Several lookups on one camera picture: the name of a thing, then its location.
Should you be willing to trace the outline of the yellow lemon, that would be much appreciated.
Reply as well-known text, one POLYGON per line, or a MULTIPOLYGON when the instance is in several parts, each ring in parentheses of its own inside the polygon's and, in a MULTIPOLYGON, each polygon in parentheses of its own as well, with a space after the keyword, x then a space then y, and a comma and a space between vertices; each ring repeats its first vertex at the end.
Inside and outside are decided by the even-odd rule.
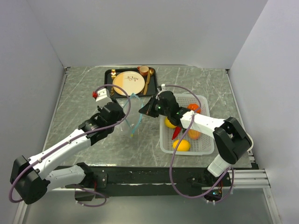
MULTIPOLYGON (((172 144, 173 149, 175 149, 177 147, 179 140, 175 140, 172 144)), ((183 139, 181 140, 180 144, 178 145, 177 151, 179 152, 187 152, 189 151, 191 148, 191 144, 189 143, 189 141, 183 139)))

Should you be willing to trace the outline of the clear zip top bag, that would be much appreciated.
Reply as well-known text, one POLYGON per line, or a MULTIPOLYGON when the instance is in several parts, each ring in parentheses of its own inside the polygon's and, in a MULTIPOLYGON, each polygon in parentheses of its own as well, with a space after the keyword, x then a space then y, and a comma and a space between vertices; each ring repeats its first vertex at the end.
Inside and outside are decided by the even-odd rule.
POLYGON ((137 96, 136 94, 132 93, 129 97, 131 102, 131 107, 128 112, 129 108, 129 101, 127 98, 117 99, 117 102, 123 108, 125 114, 128 114, 126 119, 118 125, 118 129, 120 133, 128 138, 132 138, 134 134, 137 132, 139 125, 142 121, 142 114, 139 113, 139 110, 143 108, 143 101, 142 99, 137 96))

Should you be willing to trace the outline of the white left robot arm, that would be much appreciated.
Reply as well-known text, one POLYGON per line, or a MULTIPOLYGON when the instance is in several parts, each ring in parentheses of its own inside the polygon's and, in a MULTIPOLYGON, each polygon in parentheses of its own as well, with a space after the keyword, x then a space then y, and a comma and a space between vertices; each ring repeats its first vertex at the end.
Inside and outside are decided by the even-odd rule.
POLYGON ((51 148, 29 159, 24 156, 16 158, 10 177, 10 191, 16 190, 25 204, 33 204, 58 187, 78 185, 86 188, 94 184, 94 172, 83 162, 65 169, 57 167, 68 157, 106 138, 126 116, 117 102, 107 103, 51 148))

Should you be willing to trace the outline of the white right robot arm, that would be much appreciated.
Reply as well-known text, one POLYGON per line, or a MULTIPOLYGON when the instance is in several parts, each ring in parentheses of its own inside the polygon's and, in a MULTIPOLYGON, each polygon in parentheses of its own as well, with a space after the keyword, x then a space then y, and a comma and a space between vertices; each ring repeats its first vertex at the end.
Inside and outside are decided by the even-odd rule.
POLYGON ((221 174, 253 147, 253 140, 236 118, 217 119, 179 106, 171 91, 163 91, 150 98, 139 113, 150 117, 165 116, 175 126, 192 129, 212 137, 218 148, 218 155, 207 167, 205 182, 215 186, 221 174))

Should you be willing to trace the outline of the peach fruit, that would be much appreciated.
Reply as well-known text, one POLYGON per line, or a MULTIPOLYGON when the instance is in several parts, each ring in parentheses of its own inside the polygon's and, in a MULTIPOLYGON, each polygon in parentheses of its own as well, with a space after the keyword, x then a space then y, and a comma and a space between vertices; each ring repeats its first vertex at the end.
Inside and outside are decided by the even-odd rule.
POLYGON ((188 134, 189 138, 192 140, 197 140, 201 136, 200 132, 192 130, 192 129, 190 129, 187 134, 188 134))

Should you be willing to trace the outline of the yellow apple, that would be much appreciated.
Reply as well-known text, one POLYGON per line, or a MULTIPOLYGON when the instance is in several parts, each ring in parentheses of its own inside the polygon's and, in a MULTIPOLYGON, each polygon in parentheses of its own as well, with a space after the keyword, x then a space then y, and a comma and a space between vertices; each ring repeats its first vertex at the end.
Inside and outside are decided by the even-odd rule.
POLYGON ((164 124, 166 125, 166 127, 170 128, 170 129, 175 129, 175 128, 177 127, 176 125, 173 125, 173 124, 168 120, 167 117, 164 119, 164 124))

